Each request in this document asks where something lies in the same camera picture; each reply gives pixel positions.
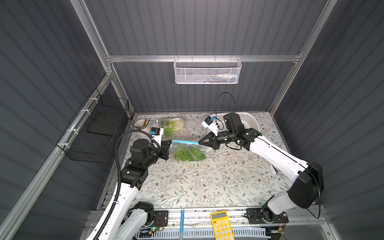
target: black mounting plate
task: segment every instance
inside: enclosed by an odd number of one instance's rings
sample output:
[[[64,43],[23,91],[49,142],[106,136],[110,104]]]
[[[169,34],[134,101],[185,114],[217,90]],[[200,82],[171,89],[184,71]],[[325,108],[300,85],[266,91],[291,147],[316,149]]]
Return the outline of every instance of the black mounting plate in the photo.
[[[254,208],[248,208],[246,209],[247,211],[247,215],[248,216],[251,216],[248,219],[249,221],[249,224],[263,224],[263,223],[266,223],[264,220],[263,220],[263,215],[261,213],[261,207],[254,207]],[[289,220],[288,220],[288,216],[285,212],[283,212],[281,214],[281,216],[283,217],[283,219],[280,217],[280,221],[279,223],[288,223]]]
[[[155,211],[155,217],[150,227],[157,227],[156,218],[159,220],[159,227],[166,227],[168,225],[168,211]]]

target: gray wall panel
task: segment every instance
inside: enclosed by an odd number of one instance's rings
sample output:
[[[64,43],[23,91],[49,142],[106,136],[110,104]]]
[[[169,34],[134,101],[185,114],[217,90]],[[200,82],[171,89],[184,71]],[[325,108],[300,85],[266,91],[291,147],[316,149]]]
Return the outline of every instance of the gray wall panel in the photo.
[[[342,239],[382,238],[383,11],[339,1],[275,114],[292,153],[323,166],[322,203]]]
[[[297,54],[325,0],[86,0],[110,55]]]
[[[220,93],[235,110],[267,110],[291,63],[243,63],[238,84],[176,84],[172,63],[114,63],[136,112],[213,111]],[[230,96],[217,110],[231,110]]]
[[[0,1],[0,16],[2,222],[105,71],[69,1]],[[14,239],[78,237],[110,167],[64,159]]]

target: black wire basket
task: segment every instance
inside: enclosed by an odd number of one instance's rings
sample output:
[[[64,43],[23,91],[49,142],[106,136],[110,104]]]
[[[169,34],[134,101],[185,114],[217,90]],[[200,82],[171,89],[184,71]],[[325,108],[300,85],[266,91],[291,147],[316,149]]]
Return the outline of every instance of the black wire basket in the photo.
[[[70,131],[68,140],[57,143],[74,161],[109,163],[115,159],[116,141],[129,120],[127,99],[99,95],[83,111],[80,121]]]

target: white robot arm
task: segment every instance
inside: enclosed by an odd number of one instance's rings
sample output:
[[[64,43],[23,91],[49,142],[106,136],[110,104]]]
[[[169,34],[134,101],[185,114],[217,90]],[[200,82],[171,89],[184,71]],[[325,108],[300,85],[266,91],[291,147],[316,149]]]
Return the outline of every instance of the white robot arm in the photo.
[[[226,114],[224,122],[227,131],[210,132],[199,144],[219,149],[220,144],[235,142],[266,159],[271,164],[271,173],[279,169],[294,182],[290,189],[272,196],[262,206],[265,222],[275,221],[282,212],[293,207],[308,208],[324,190],[323,171],[318,163],[308,164],[277,147],[255,129],[245,129],[236,113]],[[206,118],[202,125],[217,129],[214,118]]]
[[[111,201],[87,240],[130,240],[141,227],[145,225],[149,226],[153,222],[153,205],[139,202],[134,206],[127,221],[121,224],[129,206],[148,176],[148,168],[156,163],[159,158],[168,159],[169,146],[172,141],[161,141],[163,133],[163,128],[153,127],[151,135],[148,135],[151,136],[151,139],[155,140],[156,143],[160,143],[158,146],[150,144],[146,139],[138,139],[133,143],[130,149],[132,156],[128,159],[128,162],[131,162],[131,164],[127,164],[122,169],[121,184],[116,184]],[[118,186],[120,186],[119,196],[118,199],[114,201]]]

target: table surface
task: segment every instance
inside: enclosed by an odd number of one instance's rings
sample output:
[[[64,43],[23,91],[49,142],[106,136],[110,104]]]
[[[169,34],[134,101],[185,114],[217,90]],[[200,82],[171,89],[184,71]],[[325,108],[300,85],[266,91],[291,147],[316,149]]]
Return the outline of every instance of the table surface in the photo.
[[[286,150],[270,113],[252,113],[260,132],[278,147]],[[209,133],[201,122],[209,114],[152,114],[158,118],[183,117],[190,139],[198,141]],[[144,119],[138,115],[137,120]],[[139,138],[134,133],[123,165],[131,154],[129,148]],[[244,148],[232,150],[222,145],[210,159],[197,163],[178,163],[171,156],[160,159],[149,169],[149,175],[132,205],[150,202],[155,208],[255,206],[264,204],[271,195],[288,189],[292,182],[284,175],[269,173],[269,163]]]

